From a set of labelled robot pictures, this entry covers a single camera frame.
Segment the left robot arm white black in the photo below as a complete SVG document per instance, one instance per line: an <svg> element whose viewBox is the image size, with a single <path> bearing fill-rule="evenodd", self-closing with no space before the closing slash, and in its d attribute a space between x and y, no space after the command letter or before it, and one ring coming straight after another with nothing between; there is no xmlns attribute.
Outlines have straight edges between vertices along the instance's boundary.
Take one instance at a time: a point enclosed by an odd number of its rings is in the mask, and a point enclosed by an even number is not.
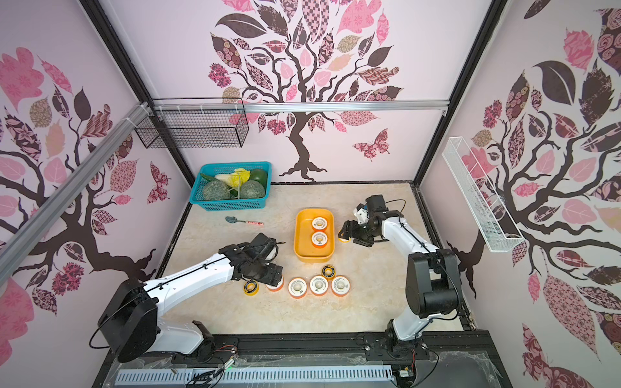
<svg viewBox="0 0 621 388"><path fill-rule="evenodd" d="M177 325L164 315L207 289L229 281L255 281L277 286L282 266L275 264L279 243L265 234L251 242L231 244L202 262L150 281L122 282L97 323L110 351L120 363L152 353L177 354L207 362L216 352L213 335L200 321Z"/></svg>

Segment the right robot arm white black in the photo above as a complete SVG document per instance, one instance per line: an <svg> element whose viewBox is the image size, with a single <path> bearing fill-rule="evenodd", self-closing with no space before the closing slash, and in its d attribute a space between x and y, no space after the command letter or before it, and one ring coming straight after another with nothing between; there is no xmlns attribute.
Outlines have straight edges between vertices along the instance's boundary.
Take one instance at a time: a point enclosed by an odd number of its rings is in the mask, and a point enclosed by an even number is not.
<svg viewBox="0 0 621 388"><path fill-rule="evenodd" d="M426 241L407 223L399 210L390 210L382 195L367 197L354 210L337 237L362 247L390 242L407 261L405 297L408 306L387 325L389 345L417 341L435 320L449 321L449 314L463 308L459 260L449 249Z"/></svg>

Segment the yellow plastic storage box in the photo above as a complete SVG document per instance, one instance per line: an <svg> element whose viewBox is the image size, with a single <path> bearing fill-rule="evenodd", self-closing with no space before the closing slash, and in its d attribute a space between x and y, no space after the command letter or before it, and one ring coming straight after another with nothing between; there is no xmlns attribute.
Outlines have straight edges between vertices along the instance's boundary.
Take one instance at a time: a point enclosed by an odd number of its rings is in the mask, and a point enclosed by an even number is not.
<svg viewBox="0 0 621 388"><path fill-rule="evenodd" d="M326 209L301 210L296 218L294 253L304 263L326 263L335 251L333 214Z"/></svg>

